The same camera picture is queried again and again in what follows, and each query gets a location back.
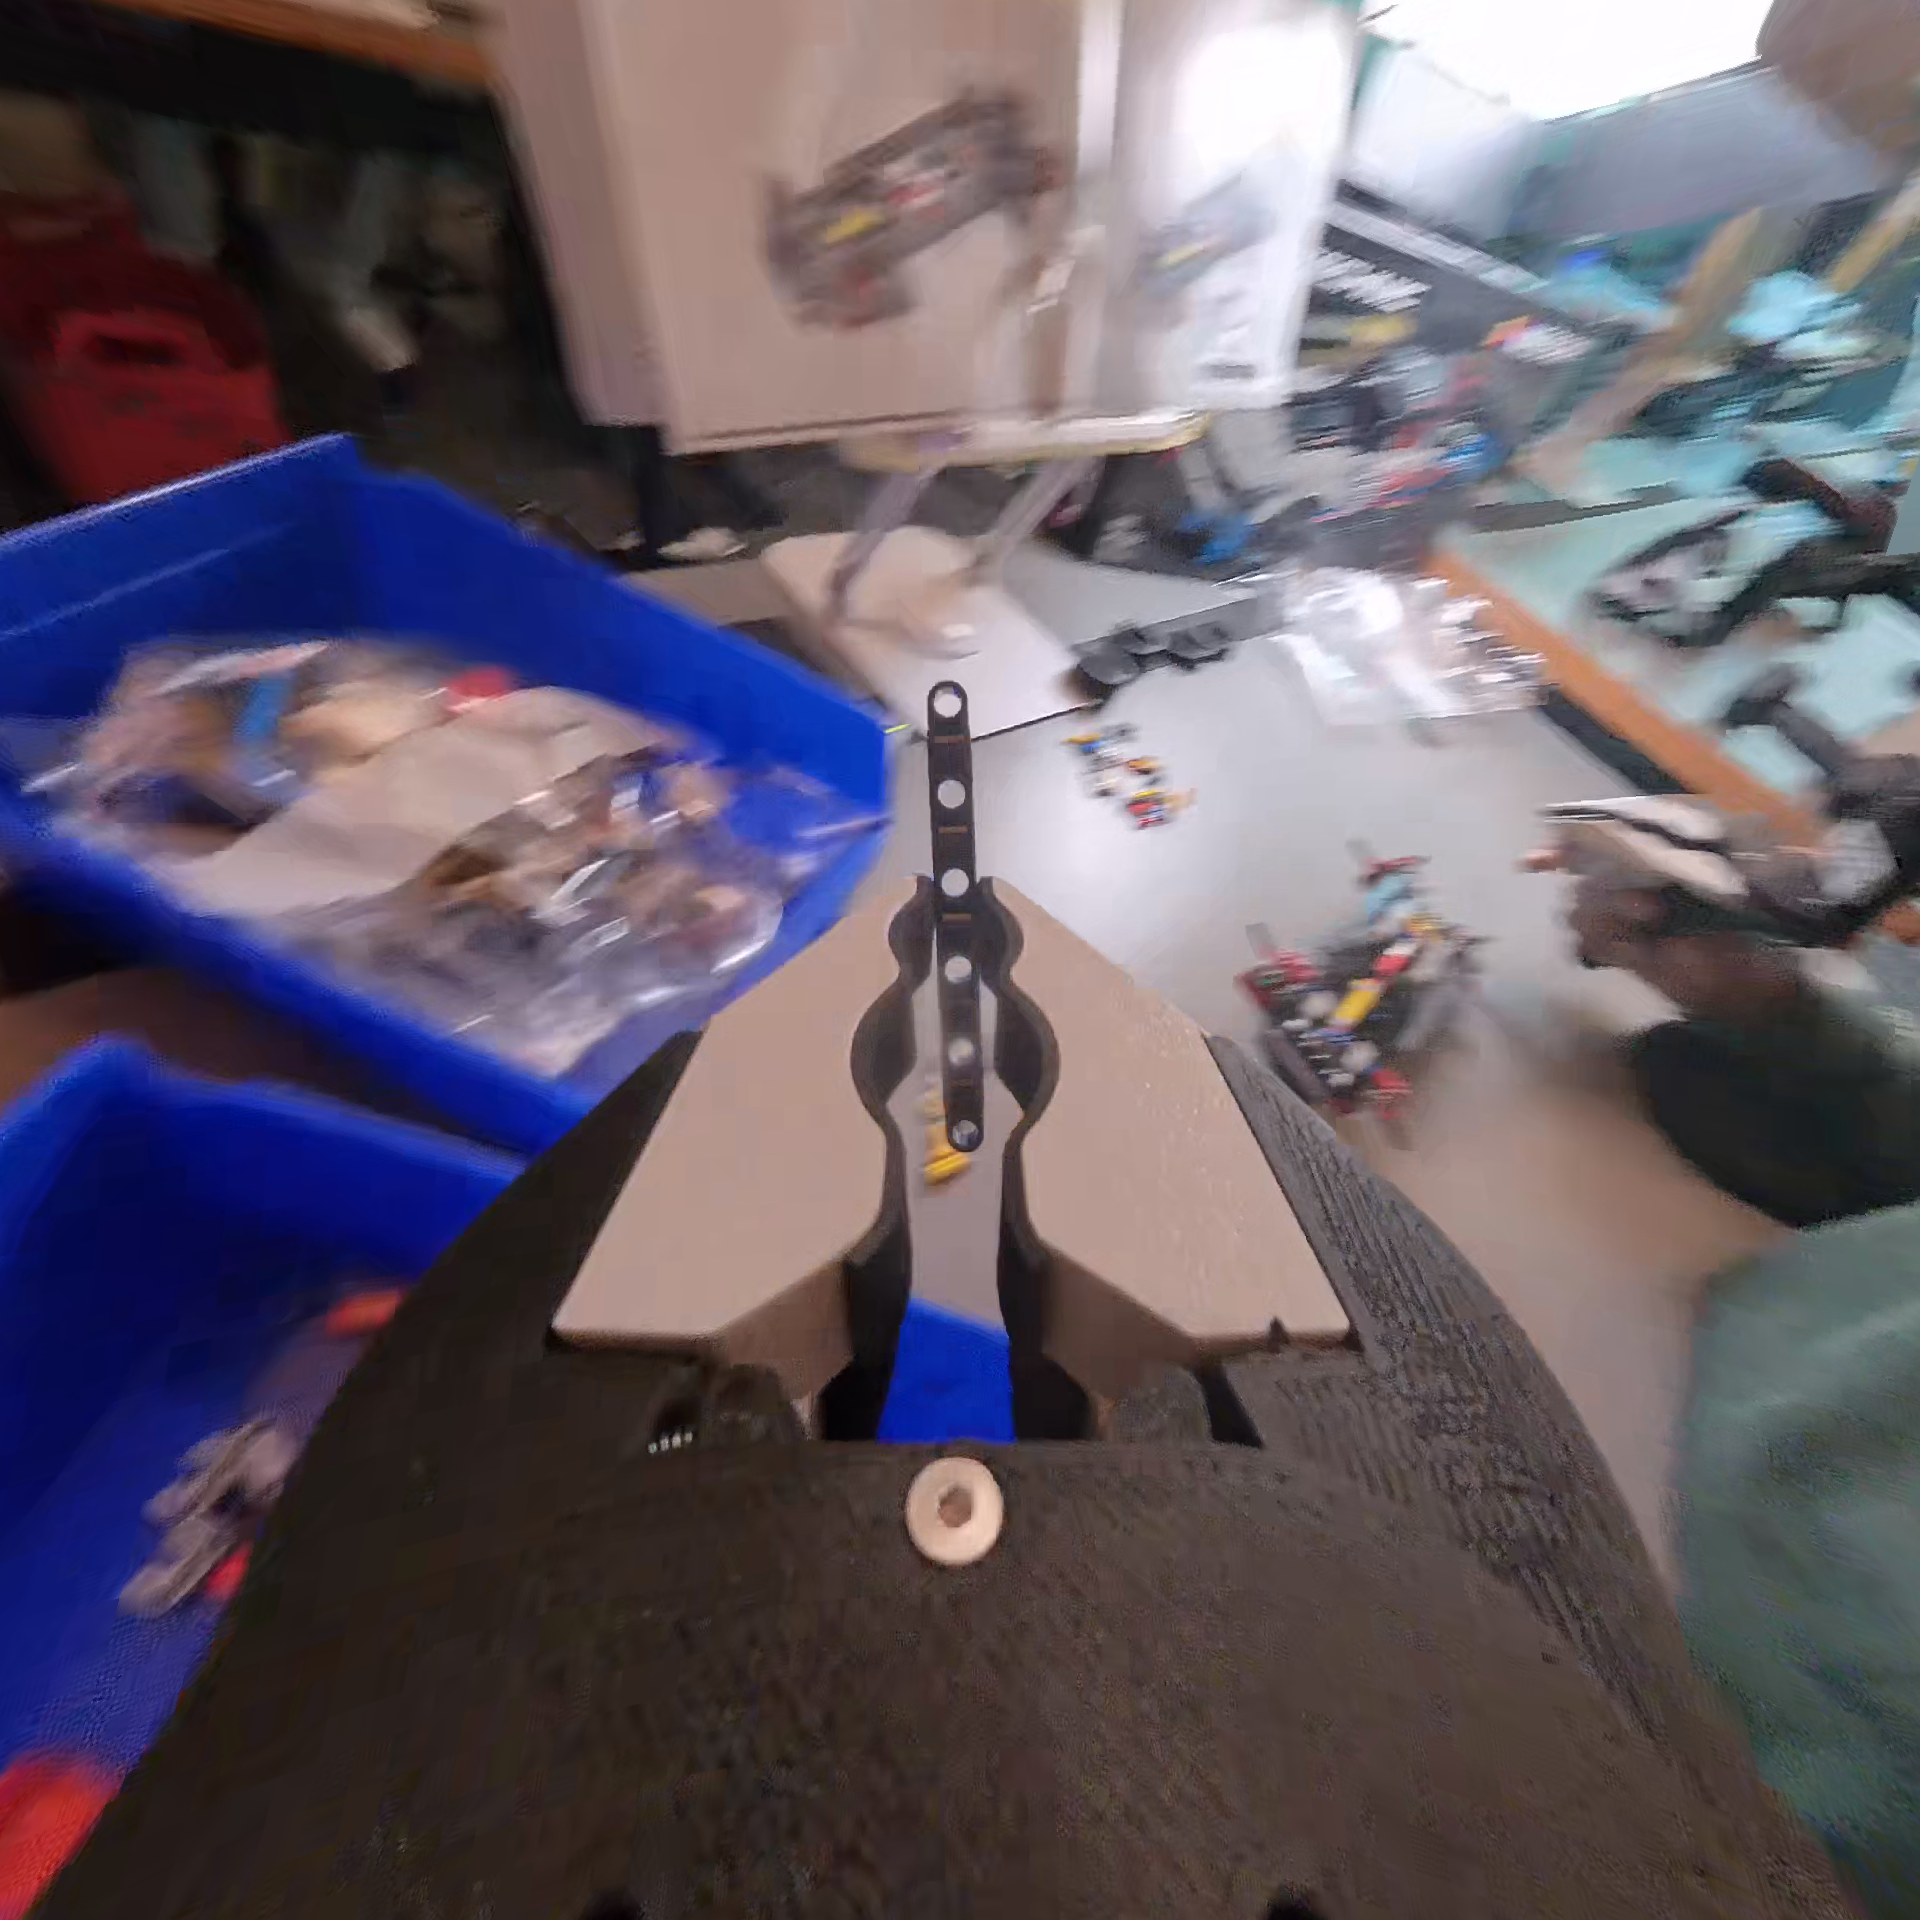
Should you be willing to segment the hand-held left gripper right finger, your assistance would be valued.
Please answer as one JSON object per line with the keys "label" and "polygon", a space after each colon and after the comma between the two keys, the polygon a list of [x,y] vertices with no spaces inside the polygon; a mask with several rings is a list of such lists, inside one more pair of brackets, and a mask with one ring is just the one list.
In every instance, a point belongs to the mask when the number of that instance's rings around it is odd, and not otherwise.
{"label": "hand-held left gripper right finger", "polygon": [[1210,1034],[1007,880],[982,885],[1000,1314],[1018,1419],[1095,1419],[1169,1374],[1353,1340]]}

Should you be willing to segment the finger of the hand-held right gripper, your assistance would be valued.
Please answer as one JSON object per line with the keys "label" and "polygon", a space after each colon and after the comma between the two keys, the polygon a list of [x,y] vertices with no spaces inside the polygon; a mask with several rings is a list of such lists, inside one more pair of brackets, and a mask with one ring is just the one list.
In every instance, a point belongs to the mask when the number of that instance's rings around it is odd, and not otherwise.
{"label": "finger of the hand-held right gripper", "polygon": [[1750,900],[1736,824],[1699,799],[1579,799],[1544,808],[1539,872],[1696,900]]}

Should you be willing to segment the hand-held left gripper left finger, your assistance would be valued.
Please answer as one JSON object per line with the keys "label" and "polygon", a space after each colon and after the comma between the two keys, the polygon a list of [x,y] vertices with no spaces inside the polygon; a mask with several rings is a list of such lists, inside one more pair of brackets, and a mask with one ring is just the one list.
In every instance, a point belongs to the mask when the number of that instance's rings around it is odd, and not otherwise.
{"label": "hand-held left gripper left finger", "polygon": [[759,1366],[792,1400],[852,1363],[847,1262],[887,1182],[856,1040],[919,899],[878,890],[710,1021],[553,1312],[561,1344]]}

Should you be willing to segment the lego car chassis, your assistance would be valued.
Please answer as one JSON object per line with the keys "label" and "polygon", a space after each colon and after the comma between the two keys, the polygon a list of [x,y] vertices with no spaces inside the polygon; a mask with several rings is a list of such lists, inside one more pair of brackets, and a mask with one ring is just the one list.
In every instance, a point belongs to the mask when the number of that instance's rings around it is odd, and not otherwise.
{"label": "lego car chassis", "polygon": [[1353,912],[1310,946],[1252,920],[1236,988],[1284,1086],[1326,1116],[1370,1118],[1404,1141],[1420,1071],[1482,988],[1487,939],[1436,900],[1430,854],[1362,843],[1351,852]]}

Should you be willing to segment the black lego liftarm beam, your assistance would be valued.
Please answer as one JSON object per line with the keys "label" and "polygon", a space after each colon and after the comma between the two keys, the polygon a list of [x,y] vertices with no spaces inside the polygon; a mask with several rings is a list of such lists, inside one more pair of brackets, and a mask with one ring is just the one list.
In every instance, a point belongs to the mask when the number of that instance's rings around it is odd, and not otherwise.
{"label": "black lego liftarm beam", "polygon": [[982,893],[970,692],[959,679],[928,691],[928,851],[934,880],[934,989],[939,1018],[944,1133],[963,1159],[985,1136],[985,1051],[978,1007]]}

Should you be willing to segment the person's right forearm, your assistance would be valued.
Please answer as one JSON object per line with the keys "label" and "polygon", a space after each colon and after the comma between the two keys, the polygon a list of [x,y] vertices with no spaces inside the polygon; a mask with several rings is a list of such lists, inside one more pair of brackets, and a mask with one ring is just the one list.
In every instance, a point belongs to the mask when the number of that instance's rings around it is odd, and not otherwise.
{"label": "person's right forearm", "polygon": [[1758,1024],[1678,1018],[1624,1061],[1674,1151],[1787,1229],[1919,1197],[1915,1036],[1878,1012],[1807,997]]}

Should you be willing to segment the pile of loose lego pieces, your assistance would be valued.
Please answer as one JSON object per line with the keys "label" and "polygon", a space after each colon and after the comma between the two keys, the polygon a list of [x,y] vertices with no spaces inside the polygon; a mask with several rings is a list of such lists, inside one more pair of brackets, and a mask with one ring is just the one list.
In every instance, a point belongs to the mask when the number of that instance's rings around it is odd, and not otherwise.
{"label": "pile of loose lego pieces", "polygon": [[1169,780],[1169,764],[1146,747],[1137,724],[1081,726],[1063,744],[1088,798],[1120,808],[1131,827],[1162,827],[1193,806],[1195,794]]}

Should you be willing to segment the plastic bag of lego parts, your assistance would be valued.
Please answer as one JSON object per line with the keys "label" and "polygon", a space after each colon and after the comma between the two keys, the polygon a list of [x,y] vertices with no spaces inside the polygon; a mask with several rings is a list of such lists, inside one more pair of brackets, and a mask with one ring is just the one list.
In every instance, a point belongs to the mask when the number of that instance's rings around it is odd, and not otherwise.
{"label": "plastic bag of lego parts", "polygon": [[702,1024],[881,805],[691,720],[371,634],[138,644],[6,711],[38,824],[192,918],[558,1084]]}

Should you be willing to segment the lego set box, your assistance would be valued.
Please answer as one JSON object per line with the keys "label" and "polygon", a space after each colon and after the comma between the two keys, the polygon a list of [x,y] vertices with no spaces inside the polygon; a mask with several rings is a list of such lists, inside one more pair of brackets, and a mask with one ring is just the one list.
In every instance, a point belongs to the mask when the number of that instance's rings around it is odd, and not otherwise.
{"label": "lego set box", "polygon": [[1464,424],[1512,454],[1578,396],[1600,348],[1545,278],[1448,231],[1359,198],[1324,220],[1294,397],[1364,445]]}

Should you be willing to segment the person's right hand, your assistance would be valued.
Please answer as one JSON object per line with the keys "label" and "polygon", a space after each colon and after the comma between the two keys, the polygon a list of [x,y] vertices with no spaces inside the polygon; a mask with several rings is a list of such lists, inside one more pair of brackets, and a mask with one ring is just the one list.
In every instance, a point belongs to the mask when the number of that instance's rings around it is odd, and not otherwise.
{"label": "person's right hand", "polygon": [[1670,933],[1664,899],[1649,890],[1575,880],[1569,930],[1584,968],[1633,973],[1683,1018],[1783,1024],[1819,997],[1819,983],[1794,949],[1732,930]]}

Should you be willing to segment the wooden edged desk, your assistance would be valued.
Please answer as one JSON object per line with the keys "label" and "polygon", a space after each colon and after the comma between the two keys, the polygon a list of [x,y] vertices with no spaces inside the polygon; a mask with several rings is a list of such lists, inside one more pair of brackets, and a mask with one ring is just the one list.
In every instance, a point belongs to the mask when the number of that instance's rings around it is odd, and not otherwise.
{"label": "wooden edged desk", "polygon": [[1593,581],[1628,554],[1738,503],[1745,496],[1680,496],[1503,531],[1464,524],[1438,538],[1432,571],[1487,599],[1575,708],[1684,789],[1738,813],[1807,824],[1812,764],[1772,732],[1723,734],[1726,707],[1774,666],[1793,666],[1798,702],[1833,734],[1871,752],[1913,752],[1915,612],[1866,597],[1823,640],[1785,611],[1687,653],[1588,603]]}

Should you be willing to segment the clear empty plastic bag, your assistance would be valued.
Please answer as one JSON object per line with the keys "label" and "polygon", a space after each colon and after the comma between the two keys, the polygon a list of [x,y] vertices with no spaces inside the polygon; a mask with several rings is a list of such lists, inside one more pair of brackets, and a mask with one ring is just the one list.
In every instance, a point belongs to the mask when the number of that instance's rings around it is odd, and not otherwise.
{"label": "clear empty plastic bag", "polygon": [[1499,631],[1490,603],[1430,573],[1294,570],[1273,643],[1337,728],[1436,739],[1547,692],[1545,661]]}

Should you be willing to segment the person's green sweatshirt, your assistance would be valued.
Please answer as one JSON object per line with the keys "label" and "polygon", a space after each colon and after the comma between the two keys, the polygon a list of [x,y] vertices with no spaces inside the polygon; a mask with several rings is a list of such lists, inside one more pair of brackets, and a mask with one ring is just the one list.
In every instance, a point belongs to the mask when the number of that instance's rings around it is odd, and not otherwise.
{"label": "person's green sweatshirt", "polygon": [[1919,1915],[1913,1205],[1718,1275],[1674,1492],[1696,1669],[1862,1906]]}

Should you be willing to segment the blue storage bin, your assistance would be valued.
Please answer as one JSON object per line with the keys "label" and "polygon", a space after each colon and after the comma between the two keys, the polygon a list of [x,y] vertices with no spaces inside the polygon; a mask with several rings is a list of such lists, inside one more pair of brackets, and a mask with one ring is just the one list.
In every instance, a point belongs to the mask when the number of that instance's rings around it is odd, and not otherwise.
{"label": "blue storage bin", "polygon": [[[553,1312],[679,1084],[670,1042],[505,1175],[98,1047],[6,1128],[6,1764],[161,1810],[664,1808],[787,1770],[931,1647],[1007,1660],[1039,1485],[1007,1333],[910,1301],[874,1445],[758,1366],[569,1349]],[[857,1719],[851,1688],[868,1688]]]}
{"label": "blue storage bin", "polygon": [[[2,544],[7,720],[78,722],[147,640],[371,634],[439,643],[694,726],[734,767],[787,766],[868,827],[787,907],[752,988],[836,923],[891,813],[878,714],[802,666],[529,538],[418,476],[308,438],[172,487],[23,526]],[[169,902],[120,852],[55,824],[6,775],[6,872],[116,952],[202,976],[326,1042],[456,1133],[536,1157],[643,1064],[681,1018],[638,1018],[582,1077],[490,1059],[241,928]]]}

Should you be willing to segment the red storage bin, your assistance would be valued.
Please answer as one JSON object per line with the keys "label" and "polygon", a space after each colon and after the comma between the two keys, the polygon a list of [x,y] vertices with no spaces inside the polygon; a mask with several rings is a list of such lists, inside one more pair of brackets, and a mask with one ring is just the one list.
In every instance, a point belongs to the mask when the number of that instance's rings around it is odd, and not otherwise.
{"label": "red storage bin", "polygon": [[25,1918],[116,1796],[95,1759],[40,1751],[2,1767],[2,1918]]}

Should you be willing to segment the open instruction booklet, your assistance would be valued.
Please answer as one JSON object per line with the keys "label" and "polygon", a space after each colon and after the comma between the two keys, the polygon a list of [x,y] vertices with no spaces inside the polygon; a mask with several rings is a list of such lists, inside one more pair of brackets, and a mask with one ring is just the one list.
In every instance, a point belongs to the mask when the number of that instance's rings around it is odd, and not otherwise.
{"label": "open instruction booklet", "polygon": [[1144,440],[1290,394],[1355,5],[511,2],[572,397],[678,451]]}

